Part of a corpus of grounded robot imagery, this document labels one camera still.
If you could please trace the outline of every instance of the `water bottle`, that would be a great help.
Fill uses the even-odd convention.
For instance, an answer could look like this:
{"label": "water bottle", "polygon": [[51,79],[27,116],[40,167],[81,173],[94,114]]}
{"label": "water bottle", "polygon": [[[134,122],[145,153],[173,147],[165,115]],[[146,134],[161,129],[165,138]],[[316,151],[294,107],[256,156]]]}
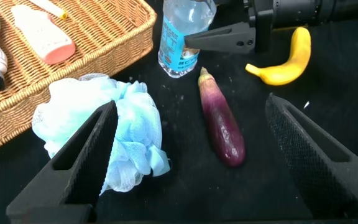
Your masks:
{"label": "water bottle", "polygon": [[200,50],[185,45],[185,36],[208,30],[216,13],[213,0],[164,0],[158,62],[173,78],[192,71]]}

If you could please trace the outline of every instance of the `basket rim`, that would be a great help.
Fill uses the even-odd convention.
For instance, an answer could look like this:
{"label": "basket rim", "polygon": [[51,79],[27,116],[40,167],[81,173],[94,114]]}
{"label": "basket rim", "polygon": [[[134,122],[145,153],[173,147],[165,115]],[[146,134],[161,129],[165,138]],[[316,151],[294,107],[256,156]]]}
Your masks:
{"label": "basket rim", "polygon": [[72,71],[86,66],[86,64],[88,64],[89,62],[97,59],[100,56],[105,55],[115,47],[122,45],[123,43],[127,42],[129,39],[135,37],[136,35],[145,32],[149,28],[153,28],[155,21],[157,20],[157,14],[155,13],[155,11],[144,0],[134,0],[134,1],[138,2],[148,12],[150,16],[149,19],[144,24],[140,25],[139,27],[136,27],[135,29],[124,34],[122,37],[112,41],[111,43],[108,43],[107,45],[85,55],[83,58],[78,59],[71,65],[68,65],[67,67],[52,73],[52,75],[50,75],[49,77],[39,80],[38,82],[34,83],[31,86],[19,90],[17,93],[13,94],[9,98],[2,100],[0,102],[0,112],[12,108],[13,106],[25,100],[26,98],[34,94],[37,94],[38,92],[41,92],[46,87],[48,87],[50,83],[65,78]]}

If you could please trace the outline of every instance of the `purple eggplant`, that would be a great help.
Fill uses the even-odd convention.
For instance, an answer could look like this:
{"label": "purple eggplant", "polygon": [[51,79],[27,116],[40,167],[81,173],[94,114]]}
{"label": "purple eggplant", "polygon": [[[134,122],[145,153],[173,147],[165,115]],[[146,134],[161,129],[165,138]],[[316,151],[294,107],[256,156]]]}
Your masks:
{"label": "purple eggplant", "polygon": [[204,117],[216,153],[228,166],[241,165],[246,158],[244,139],[214,77],[205,68],[201,69],[198,87]]}

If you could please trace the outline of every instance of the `banana stem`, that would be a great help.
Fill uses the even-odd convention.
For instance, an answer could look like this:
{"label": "banana stem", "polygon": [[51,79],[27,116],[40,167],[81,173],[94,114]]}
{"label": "banana stem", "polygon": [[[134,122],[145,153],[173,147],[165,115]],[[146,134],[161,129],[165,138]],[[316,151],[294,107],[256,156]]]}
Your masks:
{"label": "banana stem", "polygon": [[255,67],[255,66],[253,66],[253,65],[251,65],[251,64],[247,64],[246,70],[247,70],[247,72],[249,72],[249,73],[251,73],[251,74],[254,74],[254,75],[258,76],[258,77],[259,77],[259,75],[260,75],[260,70],[259,70],[259,68],[258,68],[258,67]]}

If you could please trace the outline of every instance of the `white tube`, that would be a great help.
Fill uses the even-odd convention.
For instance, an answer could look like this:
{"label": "white tube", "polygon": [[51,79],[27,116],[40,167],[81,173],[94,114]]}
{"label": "white tube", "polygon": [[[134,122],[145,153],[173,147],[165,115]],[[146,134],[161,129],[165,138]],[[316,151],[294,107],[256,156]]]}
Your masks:
{"label": "white tube", "polygon": [[29,0],[30,2],[36,4],[38,7],[42,8],[43,10],[50,12],[51,14],[61,18],[67,18],[67,12],[63,9],[60,9],[58,6],[54,5],[54,3],[48,0]]}

